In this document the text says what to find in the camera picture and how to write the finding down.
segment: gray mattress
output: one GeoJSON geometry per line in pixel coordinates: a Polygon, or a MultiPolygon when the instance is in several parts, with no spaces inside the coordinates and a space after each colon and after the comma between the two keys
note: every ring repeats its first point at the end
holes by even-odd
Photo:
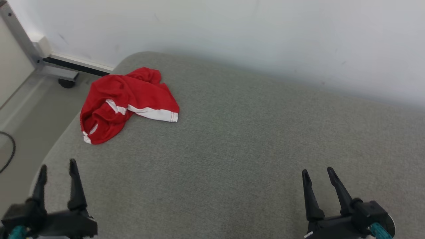
{"type": "Polygon", "coordinates": [[[423,114],[154,52],[114,73],[139,67],[161,71],[178,122],[134,115],[90,145],[77,115],[44,160],[48,211],[66,209],[75,158],[100,238],[303,238],[301,171],[333,216],[332,166],[392,215],[397,238],[425,234],[423,114]]]}

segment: black cable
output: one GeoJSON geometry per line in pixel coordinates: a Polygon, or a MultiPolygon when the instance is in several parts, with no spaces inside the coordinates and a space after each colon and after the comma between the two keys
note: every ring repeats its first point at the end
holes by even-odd
{"type": "Polygon", "coordinates": [[[4,134],[4,135],[6,135],[7,137],[9,137],[10,138],[10,140],[12,141],[12,145],[13,145],[13,149],[12,149],[12,154],[10,155],[10,158],[9,158],[9,160],[7,161],[7,163],[4,165],[4,167],[0,170],[0,174],[6,169],[6,167],[9,165],[9,163],[12,161],[12,159],[13,159],[13,156],[15,156],[15,151],[16,151],[16,143],[15,143],[15,139],[12,137],[12,135],[10,135],[10,134],[8,134],[8,133],[6,133],[6,132],[3,132],[3,131],[0,131],[0,134],[4,134]]]}

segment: black caster wheel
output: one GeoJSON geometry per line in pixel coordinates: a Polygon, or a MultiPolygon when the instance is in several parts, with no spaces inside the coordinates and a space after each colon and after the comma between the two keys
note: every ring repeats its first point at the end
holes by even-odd
{"type": "Polygon", "coordinates": [[[57,79],[59,85],[61,85],[63,88],[72,88],[75,85],[75,81],[70,80],[64,80],[64,79],[57,79]]]}

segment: black strip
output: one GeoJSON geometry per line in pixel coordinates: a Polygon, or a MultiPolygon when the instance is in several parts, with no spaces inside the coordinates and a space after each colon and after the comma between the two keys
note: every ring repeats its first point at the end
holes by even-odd
{"type": "Polygon", "coordinates": [[[70,69],[73,69],[73,70],[76,70],[76,71],[82,71],[82,72],[85,72],[85,73],[97,75],[97,76],[100,76],[100,77],[109,75],[109,73],[104,72],[104,71],[95,70],[95,69],[92,69],[92,68],[89,68],[89,67],[77,65],[77,64],[74,64],[74,63],[69,63],[69,62],[54,59],[54,58],[51,58],[51,57],[43,58],[43,61],[47,62],[47,63],[63,66],[63,67],[66,67],[66,68],[70,68],[70,69]]]}

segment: robotic arm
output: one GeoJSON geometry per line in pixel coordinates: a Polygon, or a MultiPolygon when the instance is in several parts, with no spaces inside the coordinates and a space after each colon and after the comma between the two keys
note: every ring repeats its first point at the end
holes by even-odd
{"type": "MultiPolygon", "coordinates": [[[[303,170],[304,201],[309,222],[305,239],[357,239],[373,235],[377,239],[391,239],[395,235],[394,222],[375,201],[352,199],[335,171],[328,168],[329,178],[341,205],[340,216],[325,217],[319,208],[307,170],[303,170]]],[[[78,173],[77,163],[70,160],[71,199],[68,210],[48,214],[44,207],[44,186],[47,167],[40,169],[32,197],[23,204],[9,207],[1,222],[0,239],[24,239],[38,236],[66,236],[82,239],[97,235],[97,223],[87,212],[87,202],[78,173]]]]}
{"type": "Polygon", "coordinates": [[[325,217],[319,208],[307,170],[303,170],[304,201],[309,222],[305,239],[356,239],[373,235],[377,239],[391,239],[395,235],[394,222],[375,201],[352,199],[334,169],[328,168],[329,178],[338,195],[341,216],[325,217]]]}
{"type": "Polygon", "coordinates": [[[97,235],[97,223],[87,212],[87,202],[82,189],[77,163],[70,160],[71,199],[68,210],[48,214],[44,208],[44,186],[47,182],[47,167],[40,169],[32,197],[23,204],[9,207],[1,222],[0,239],[38,236],[66,236],[81,239],[97,235]]]}

